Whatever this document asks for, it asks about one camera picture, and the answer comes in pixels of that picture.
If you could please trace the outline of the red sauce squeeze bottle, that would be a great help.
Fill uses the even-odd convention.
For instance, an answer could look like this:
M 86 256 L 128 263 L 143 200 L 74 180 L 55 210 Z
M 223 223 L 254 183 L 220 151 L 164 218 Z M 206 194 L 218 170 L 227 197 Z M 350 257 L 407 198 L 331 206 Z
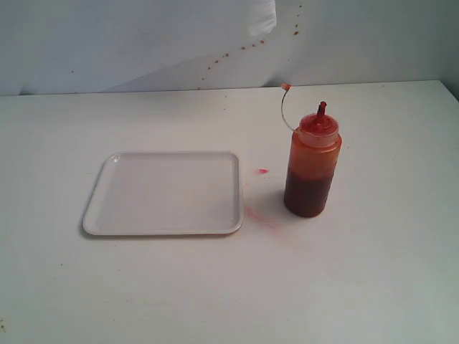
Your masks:
M 280 114 L 292 132 L 283 202 L 296 216 L 313 218 L 325 209 L 338 163 L 342 145 L 339 123 L 326 113 L 327 103 L 322 101 L 317 111 L 302 117 L 294 128 L 286 120 L 283 103 L 291 85 L 281 88 Z

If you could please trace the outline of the white rectangular plastic tray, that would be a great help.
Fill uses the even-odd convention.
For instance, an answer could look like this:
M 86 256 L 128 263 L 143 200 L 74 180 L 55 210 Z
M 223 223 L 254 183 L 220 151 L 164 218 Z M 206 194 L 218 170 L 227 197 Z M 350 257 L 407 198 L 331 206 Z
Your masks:
M 82 229 L 95 237 L 227 235 L 243 219 L 234 153 L 125 152 L 105 160 Z

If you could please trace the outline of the white cloth backdrop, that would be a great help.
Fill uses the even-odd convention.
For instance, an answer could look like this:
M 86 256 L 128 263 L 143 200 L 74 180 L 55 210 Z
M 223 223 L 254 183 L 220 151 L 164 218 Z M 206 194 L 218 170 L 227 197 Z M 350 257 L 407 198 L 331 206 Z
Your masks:
M 100 92 L 275 25 L 274 1 L 3 1 L 1 93 Z

